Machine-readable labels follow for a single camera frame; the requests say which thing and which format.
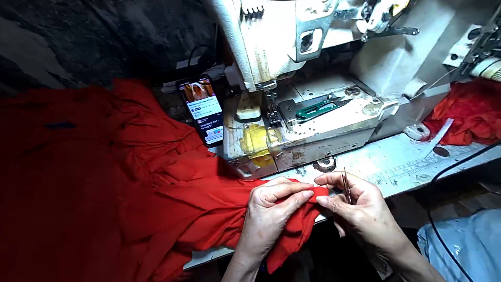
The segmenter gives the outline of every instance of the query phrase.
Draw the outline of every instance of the image on phone screen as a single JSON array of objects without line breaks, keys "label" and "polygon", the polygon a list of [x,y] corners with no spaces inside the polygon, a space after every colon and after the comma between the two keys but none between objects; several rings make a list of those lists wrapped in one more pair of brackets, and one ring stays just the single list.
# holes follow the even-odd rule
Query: image on phone screen
[{"label": "image on phone screen", "polygon": [[222,110],[212,89],[210,80],[201,78],[198,82],[185,82],[179,86],[183,91],[186,105],[200,137],[207,145],[223,139]]}]

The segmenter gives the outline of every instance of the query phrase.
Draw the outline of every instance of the red fabric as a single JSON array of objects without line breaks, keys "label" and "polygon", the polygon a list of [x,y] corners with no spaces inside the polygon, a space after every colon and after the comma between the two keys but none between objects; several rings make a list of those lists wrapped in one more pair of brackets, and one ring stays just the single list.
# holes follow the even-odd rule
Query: red fabric
[{"label": "red fabric", "polygon": [[501,83],[476,79],[452,84],[450,93],[423,123],[435,135],[448,118],[454,123],[440,141],[442,145],[493,144],[501,138]]},{"label": "red fabric", "polygon": [[[193,250],[235,247],[251,189],[137,81],[0,100],[0,274],[8,281],[164,281]],[[70,129],[44,124],[69,121]],[[327,190],[315,188],[315,196]],[[270,272],[308,240],[314,198]]]}]

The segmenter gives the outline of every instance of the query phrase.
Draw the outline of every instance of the wrist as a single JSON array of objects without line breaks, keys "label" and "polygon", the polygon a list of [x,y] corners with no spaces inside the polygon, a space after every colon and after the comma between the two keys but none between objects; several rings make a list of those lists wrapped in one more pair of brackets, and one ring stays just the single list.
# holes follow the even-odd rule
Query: wrist
[{"label": "wrist", "polygon": [[236,259],[243,266],[253,268],[258,267],[261,264],[261,261],[265,258],[264,255],[260,253],[256,253],[251,251],[246,246],[238,244],[235,248],[235,253],[233,254],[233,258]]}]

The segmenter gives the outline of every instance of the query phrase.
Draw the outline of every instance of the sewing machine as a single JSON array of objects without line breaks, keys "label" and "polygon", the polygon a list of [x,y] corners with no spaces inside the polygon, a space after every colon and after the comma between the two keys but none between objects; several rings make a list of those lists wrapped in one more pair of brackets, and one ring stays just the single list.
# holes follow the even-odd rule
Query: sewing machine
[{"label": "sewing machine", "polygon": [[[427,138],[421,121],[447,94],[450,81],[465,79],[464,71],[453,71],[478,63],[468,55],[487,30],[473,24],[488,26],[498,4],[207,0],[206,5],[231,47],[243,90],[224,104],[222,155],[241,178],[252,180],[311,162],[326,172],[335,168],[335,155],[400,132]],[[478,35],[470,36],[475,28]],[[363,47],[344,71],[297,75],[322,49],[358,40]],[[452,56],[461,42],[466,47],[456,53],[463,54]]]}]

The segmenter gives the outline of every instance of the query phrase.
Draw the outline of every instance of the smartphone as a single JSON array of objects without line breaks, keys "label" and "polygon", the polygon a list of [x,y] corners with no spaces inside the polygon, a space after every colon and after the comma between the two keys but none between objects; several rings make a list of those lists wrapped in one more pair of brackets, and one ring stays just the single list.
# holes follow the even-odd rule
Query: smartphone
[{"label": "smartphone", "polygon": [[208,75],[194,79],[179,80],[176,83],[181,91],[195,128],[206,147],[222,144],[222,109],[212,89]]}]

